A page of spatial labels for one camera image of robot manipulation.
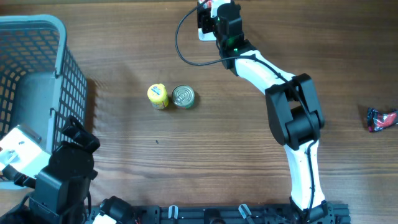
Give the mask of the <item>dark snack packet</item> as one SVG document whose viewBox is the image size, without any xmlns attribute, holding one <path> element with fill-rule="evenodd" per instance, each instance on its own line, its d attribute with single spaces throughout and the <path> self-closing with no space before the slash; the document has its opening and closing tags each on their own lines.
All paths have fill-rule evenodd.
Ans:
<svg viewBox="0 0 398 224">
<path fill-rule="evenodd" d="M 389 128 L 397 124 L 397 110 L 383 114 L 374 108 L 368 108 L 367 124 L 370 133 Z"/>
</svg>

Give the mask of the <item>green tin can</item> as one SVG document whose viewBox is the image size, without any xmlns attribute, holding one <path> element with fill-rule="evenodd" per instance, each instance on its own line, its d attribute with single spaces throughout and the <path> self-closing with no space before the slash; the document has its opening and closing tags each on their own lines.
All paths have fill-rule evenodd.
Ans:
<svg viewBox="0 0 398 224">
<path fill-rule="evenodd" d="M 176 86 L 172 92 L 172 101 L 178 108 L 189 109 L 195 103 L 195 92 L 189 85 Z"/>
</svg>

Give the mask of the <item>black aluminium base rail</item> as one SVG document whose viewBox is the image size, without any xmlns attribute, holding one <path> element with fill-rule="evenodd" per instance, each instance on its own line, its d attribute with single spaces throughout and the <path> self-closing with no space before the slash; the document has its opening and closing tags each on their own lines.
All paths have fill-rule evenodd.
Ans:
<svg viewBox="0 0 398 224">
<path fill-rule="evenodd" d="M 293 215 L 289 204 L 265 204 L 249 206 L 251 220 L 254 223 L 293 223 Z M 167 207 L 140 206 L 134 207 L 137 215 L 136 223 L 211 223 L 217 219 L 219 223 L 247 223 L 237 206 L 227 207 L 178 207 L 177 217 L 169 215 Z M 326 206 L 325 216 L 314 221 L 315 223 L 350 224 L 351 217 L 347 204 L 329 204 Z"/>
</svg>

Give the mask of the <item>grey plastic basket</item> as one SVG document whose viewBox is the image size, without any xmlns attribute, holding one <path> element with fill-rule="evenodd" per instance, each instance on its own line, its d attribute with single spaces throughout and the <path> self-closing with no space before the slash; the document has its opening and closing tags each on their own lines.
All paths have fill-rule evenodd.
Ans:
<svg viewBox="0 0 398 224">
<path fill-rule="evenodd" d="M 24 125 L 51 153 L 69 140 L 61 129 L 70 115 L 85 122 L 87 93 L 60 19 L 45 14 L 1 17 L 1 139 Z"/>
</svg>

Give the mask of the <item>red white small carton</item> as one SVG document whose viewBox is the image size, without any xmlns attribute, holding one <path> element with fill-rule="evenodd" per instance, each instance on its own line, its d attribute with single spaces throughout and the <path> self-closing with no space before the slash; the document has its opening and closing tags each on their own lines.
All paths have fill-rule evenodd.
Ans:
<svg viewBox="0 0 398 224">
<path fill-rule="evenodd" d="M 201 0 L 200 3 L 202 4 L 202 8 L 211 9 L 212 0 Z"/>
</svg>

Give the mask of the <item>yellow lidded jar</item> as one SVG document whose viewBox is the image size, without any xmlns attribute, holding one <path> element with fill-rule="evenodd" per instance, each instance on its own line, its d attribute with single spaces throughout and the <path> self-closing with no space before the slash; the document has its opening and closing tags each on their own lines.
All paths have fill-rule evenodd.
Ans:
<svg viewBox="0 0 398 224">
<path fill-rule="evenodd" d="M 147 96 L 152 106 L 157 110 L 165 109 L 169 104 L 169 98 L 165 86 L 161 83 L 153 84 L 147 91 Z"/>
</svg>

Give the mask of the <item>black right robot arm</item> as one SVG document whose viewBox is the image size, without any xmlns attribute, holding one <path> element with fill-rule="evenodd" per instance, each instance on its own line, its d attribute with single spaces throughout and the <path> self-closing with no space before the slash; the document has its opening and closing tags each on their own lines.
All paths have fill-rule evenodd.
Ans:
<svg viewBox="0 0 398 224">
<path fill-rule="evenodd" d="M 314 222 L 325 203 L 317 164 L 325 120 L 315 85 L 306 73 L 294 75 L 266 60 L 245 38 L 240 10 L 234 1 L 198 1 L 200 40 L 214 40 L 225 69 L 265 95 L 270 131 L 289 163 L 292 206 L 302 222 Z"/>
</svg>

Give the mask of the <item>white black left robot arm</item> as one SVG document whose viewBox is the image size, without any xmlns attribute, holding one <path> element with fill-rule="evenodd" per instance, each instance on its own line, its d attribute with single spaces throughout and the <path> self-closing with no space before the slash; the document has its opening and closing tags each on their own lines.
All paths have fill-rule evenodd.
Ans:
<svg viewBox="0 0 398 224">
<path fill-rule="evenodd" d="M 70 115 L 62 141 L 43 151 L 28 129 L 18 125 L 1 140 L 2 177 L 32 191 L 1 216 L 1 223 L 85 223 L 91 212 L 90 183 L 98 175 L 93 153 L 97 137 Z"/>
</svg>

